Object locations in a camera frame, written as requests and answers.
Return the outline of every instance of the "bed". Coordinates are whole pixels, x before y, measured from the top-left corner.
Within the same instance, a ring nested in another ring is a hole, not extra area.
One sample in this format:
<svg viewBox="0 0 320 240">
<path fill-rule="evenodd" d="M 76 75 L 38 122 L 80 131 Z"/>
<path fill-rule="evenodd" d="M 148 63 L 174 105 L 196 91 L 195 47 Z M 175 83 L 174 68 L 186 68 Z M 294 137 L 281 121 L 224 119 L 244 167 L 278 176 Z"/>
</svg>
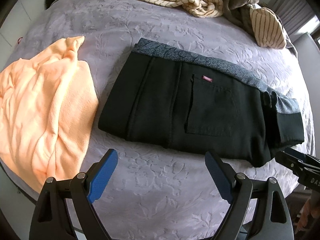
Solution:
<svg viewBox="0 0 320 240">
<path fill-rule="evenodd" d="M 140 38 L 169 44 L 208 57 L 228 60 L 251 70 L 280 93 L 296 98 L 305 142 L 294 148 L 315 155 L 309 95 L 297 58 L 288 50 L 258 47 L 244 30 L 223 17 L 196 18 L 180 8 L 163 8 L 137 0 L 56 0 L 33 24 L 7 65 L 30 59 L 60 38 L 85 36 L 79 60 L 88 62 L 99 99 L 89 148 L 81 171 L 98 162 L 109 148 L 118 166 L 94 207 L 113 239 L 194 240 L 212 236 L 228 210 L 204 164 L 203 155 L 128 142 L 98 129 L 98 119 L 129 53 Z M 297 177 L 271 160 L 253 168 L 242 160 L 223 160 L 251 179 L 275 177 L 284 196 Z M 10 179 L 36 200 L 38 194 L 1 164 Z M 245 223 L 252 219 L 252 200 Z M 69 211 L 81 229 L 72 202 Z"/>
</svg>

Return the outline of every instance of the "orange towel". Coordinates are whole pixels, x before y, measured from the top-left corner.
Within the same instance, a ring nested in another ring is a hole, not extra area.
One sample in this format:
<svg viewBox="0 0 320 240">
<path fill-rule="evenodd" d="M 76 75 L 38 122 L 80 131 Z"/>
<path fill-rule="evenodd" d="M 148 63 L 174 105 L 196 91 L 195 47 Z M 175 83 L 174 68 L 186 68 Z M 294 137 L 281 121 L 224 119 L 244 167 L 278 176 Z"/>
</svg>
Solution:
<svg viewBox="0 0 320 240">
<path fill-rule="evenodd" d="M 88 149 L 98 99 L 83 42 L 60 39 L 0 73 L 0 158 L 37 192 L 73 178 Z"/>
</svg>

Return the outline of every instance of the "pants pocket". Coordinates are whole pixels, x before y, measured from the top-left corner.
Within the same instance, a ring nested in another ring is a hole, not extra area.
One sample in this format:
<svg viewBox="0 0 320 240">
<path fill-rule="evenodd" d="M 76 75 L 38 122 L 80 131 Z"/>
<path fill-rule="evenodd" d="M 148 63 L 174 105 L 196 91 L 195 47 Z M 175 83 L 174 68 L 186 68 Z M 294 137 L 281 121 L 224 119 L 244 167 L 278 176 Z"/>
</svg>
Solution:
<svg viewBox="0 0 320 240">
<path fill-rule="evenodd" d="M 231 136 L 237 117 L 231 89 L 217 86 L 205 76 L 193 75 L 186 133 Z"/>
</svg>

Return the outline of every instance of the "folded black pants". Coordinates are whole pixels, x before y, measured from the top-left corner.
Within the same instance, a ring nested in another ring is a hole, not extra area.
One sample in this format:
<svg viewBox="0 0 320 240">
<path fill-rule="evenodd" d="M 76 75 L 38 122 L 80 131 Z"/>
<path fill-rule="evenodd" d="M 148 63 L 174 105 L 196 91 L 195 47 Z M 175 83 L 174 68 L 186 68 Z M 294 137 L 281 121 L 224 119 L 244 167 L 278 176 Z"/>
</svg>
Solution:
<svg viewBox="0 0 320 240">
<path fill-rule="evenodd" d="M 217 70 L 131 52 L 99 129 L 184 152 L 213 149 L 260 167 L 278 149 L 304 140 L 301 114 L 279 114 L 265 97 Z"/>
</svg>

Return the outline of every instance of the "fabric label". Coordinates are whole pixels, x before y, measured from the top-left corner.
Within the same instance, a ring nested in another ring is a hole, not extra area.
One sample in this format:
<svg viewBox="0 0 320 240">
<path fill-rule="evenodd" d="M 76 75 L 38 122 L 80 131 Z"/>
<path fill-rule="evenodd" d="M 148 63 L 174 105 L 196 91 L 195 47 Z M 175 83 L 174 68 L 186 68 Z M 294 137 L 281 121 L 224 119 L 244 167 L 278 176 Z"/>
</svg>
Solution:
<svg viewBox="0 0 320 240">
<path fill-rule="evenodd" d="M 202 76 L 202 79 L 207 80 L 207 81 L 209 81 L 209 82 L 212 82 L 212 78 L 208 78 L 208 77 L 206 77 L 205 75 Z"/>
</svg>

